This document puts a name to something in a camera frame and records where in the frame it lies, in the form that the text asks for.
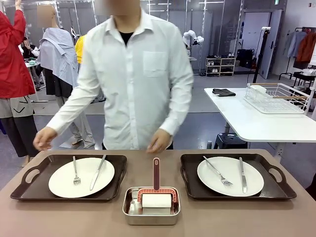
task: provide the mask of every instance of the knife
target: knife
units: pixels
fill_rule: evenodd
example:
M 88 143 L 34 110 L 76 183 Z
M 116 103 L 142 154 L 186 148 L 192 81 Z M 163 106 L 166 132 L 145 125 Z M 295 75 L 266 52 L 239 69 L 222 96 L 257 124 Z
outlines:
M 240 163 L 240 169 L 241 169 L 242 192 L 245 194 L 247 192 L 247 181 L 246 181 L 245 173 L 243 171 L 243 162 L 242 162 L 241 157 L 239 157 L 239 163 Z
M 105 160 L 105 157 L 106 157 L 106 156 L 107 156 L 107 155 L 103 155 L 102 160 L 101 160 L 101 162 L 100 162 L 100 165 L 99 165 L 97 171 L 95 172 L 95 174 L 93 175 L 93 178 L 92 178 L 91 184 L 90 184 L 90 191 L 93 190 L 94 185 L 95 185 L 95 183 L 97 182 L 97 179 L 98 179 L 99 173 L 100 173 L 100 169 L 101 169 L 101 167 L 102 167 L 102 165 L 103 165 L 103 163 L 104 163 L 104 160 Z

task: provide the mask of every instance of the black undershirt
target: black undershirt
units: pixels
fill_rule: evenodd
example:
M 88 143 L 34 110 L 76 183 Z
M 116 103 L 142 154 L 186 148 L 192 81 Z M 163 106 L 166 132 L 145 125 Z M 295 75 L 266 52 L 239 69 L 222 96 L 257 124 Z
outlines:
M 134 32 L 131 32 L 131 33 L 120 32 L 120 35 L 122 36 L 122 39 L 123 39 L 126 46 L 127 46 L 129 39 L 132 37 L 133 34 L 134 34 Z

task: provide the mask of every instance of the maroon handle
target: maroon handle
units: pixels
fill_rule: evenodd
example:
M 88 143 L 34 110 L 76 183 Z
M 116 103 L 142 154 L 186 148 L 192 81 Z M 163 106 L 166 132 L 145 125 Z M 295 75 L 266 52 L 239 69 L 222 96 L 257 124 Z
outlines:
M 158 191 L 160 189 L 160 160 L 154 158 L 154 189 Z

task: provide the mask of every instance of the metal container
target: metal container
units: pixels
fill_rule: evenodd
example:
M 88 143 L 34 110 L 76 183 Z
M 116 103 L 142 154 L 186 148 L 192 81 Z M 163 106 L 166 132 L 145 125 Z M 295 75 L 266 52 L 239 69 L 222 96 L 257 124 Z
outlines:
M 173 205 L 171 207 L 171 214 L 170 215 L 156 216 L 156 215 L 142 215 L 142 214 L 130 215 L 129 214 L 130 205 L 132 202 L 135 202 L 135 199 L 137 201 L 136 193 L 138 192 L 138 190 L 140 190 L 142 188 L 149 188 L 149 187 L 133 187 L 133 188 L 129 188 L 125 193 L 122 210 L 123 210 L 123 213 L 124 213 L 125 218 L 127 220 L 127 223 L 129 225 L 136 225 L 136 226 L 172 226 L 172 225 L 175 225 L 178 221 L 181 207 L 180 207 L 179 192 L 177 189 L 175 189 L 173 187 L 161 187 L 161 188 L 173 188 L 177 193 L 178 203 L 173 203 Z

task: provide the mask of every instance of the fluorescent light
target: fluorescent light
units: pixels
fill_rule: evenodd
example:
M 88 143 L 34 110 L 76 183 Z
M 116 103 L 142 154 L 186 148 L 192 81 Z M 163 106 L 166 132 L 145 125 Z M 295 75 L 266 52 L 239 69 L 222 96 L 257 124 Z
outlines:
M 207 1 L 207 2 L 199 2 L 199 4 L 204 4 L 204 3 L 224 3 L 223 1 Z

